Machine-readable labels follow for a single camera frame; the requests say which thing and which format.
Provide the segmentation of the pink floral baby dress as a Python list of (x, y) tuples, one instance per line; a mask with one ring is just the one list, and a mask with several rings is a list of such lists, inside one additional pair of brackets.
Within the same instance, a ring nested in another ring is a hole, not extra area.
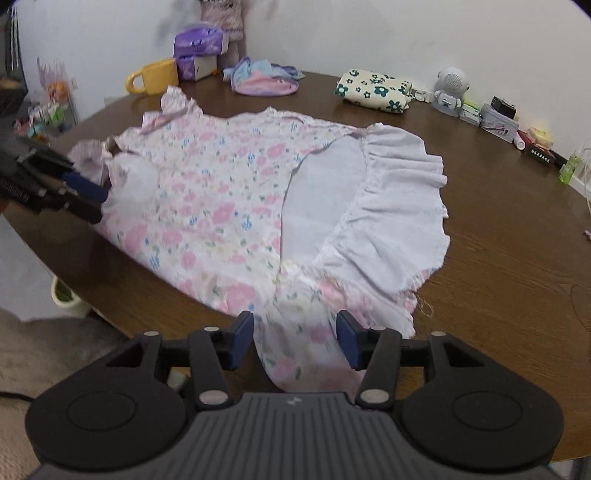
[(412, 337), (417, 291), (450, 245), (442, 158), (382, 123), (223, 119), (171, 87), (140, 126), (69, 158), (111, 185), (99, 233), (201, 304), (252, 312), (259, 359), (287, 392), (355, 393), (335, 318)]

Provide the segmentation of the lower purple tissue pack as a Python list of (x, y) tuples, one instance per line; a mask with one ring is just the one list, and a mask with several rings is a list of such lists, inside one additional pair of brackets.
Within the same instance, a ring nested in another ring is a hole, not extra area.
[(175, 62), (182, 81), (199, 81), (213, 75), (217, 69), (217, 57), (214, 55), (177, 57)]

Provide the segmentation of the purple tissue pack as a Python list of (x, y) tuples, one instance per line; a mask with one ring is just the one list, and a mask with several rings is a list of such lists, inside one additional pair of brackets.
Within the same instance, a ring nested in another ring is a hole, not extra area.
[(213, 75), (217, 69), (217, 57), (214, 55), (177, 57), (175, 62), (182, 81), (199, 81)]
[(175, 36), (173, 56), (219, 56), (228, 51), (228, 36), (218, 27), (200, 25)]

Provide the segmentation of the upper purple tissue pack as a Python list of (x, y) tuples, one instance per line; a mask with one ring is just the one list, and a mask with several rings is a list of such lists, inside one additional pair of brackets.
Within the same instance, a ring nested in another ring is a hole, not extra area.
[(173, 56), (219, 56), (228, 51), (228, 36), (218, 27), (200, 25), (175, 36)]

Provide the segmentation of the blue pink purple garment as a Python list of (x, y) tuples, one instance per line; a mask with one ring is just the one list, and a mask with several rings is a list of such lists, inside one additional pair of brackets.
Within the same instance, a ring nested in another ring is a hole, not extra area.
[(249, 97), (294, 94), (305, 77), (296, 67), (274, 64), (269, 60), (252, 61), (249, 57), (243, 57), (233, 67), (224, 68), (222, 75), (233, 92)]

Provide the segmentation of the pink patterned flower vase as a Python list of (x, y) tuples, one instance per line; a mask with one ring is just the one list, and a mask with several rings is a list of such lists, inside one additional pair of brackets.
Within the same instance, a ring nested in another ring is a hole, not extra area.
[(240, 59), (240, 45), (245, 36), (242, 0), (201, 1), (201, 21), (219, 27), (228, 40), (228, 49), (218, 57), (218, 67), (233, 67)]

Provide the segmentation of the white power strip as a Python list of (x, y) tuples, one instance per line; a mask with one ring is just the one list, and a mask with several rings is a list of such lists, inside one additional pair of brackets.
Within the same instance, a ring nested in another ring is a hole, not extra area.
[(590, 199), (590, 148), (582, 147), (583, 156), (569, 186), (586, 200)]

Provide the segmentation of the green spray bottle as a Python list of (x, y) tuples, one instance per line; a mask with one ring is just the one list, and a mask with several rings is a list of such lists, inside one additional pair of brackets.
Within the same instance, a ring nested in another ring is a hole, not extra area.
[(583, 149), (577, 149), (573, 152), (566, 162), (561, 166), (559, 170), (559, 181), (563, 185), (569, 185), (574, 173), (580, 164), (583, 156)]

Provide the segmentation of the dark red box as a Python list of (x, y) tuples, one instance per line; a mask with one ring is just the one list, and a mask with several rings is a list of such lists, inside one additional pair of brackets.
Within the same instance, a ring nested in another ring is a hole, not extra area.
[(560, 154), (554, 152), (552, 149), (548, 149), (529, 137), (525, 139), (526, 148), (524, 154), (535, 159), (537, 162), (545, 165), (546, 167), (561, 168), (567, 160)]

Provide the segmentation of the white tube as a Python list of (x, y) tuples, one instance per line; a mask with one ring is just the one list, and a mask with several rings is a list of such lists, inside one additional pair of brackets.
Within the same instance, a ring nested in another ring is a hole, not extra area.
[(513, 143), (519, 151), (524, 151), (526, 149), (527, 143), (519, 131), (516, 132)]

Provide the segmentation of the yellow sticky note stack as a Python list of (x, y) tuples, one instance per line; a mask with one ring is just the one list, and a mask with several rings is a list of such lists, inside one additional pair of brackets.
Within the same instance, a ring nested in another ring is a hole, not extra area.
[(526, 134), (534, 144), (542, 148), (551, 149), (553, 147), (553, 139), (551, 135), (544, 130), (540, 130), (535, 127), (530, 127), (527, 130)]

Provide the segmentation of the grey tin box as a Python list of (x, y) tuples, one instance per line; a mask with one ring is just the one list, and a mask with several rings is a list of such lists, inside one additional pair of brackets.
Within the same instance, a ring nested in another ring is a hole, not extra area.
[(519, 123), (499, 113), (491, 105), (484, 104), (480, 110), (480, 127), (488, 133), (508, 143), (513, 143)]

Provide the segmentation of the green white small boxes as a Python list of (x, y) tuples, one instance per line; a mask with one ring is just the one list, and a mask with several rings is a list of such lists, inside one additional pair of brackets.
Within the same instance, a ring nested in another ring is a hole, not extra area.
[(459, 118), (462, 121), (479, 127), (482, 121), (480, 107), (469, 100), (464, 100), (459, 111)]

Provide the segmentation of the cream green-flower folded cloth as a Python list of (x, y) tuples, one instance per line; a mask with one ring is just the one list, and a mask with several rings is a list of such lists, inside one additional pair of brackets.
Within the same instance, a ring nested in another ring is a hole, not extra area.
[(402, 114), (412, 102), (412, 83), (387, 74), (349, 69), (335, 85), (335, 95), (364, 108)]

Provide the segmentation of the white astronaut speaker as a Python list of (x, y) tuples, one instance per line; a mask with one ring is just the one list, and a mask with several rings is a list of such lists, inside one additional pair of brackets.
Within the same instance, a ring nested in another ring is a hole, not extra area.
[(431, 105), (441, 113), (458, 117), (463, 97), (470, 89), (466, 73), (457, 67), (447, 67), (438, 73)]

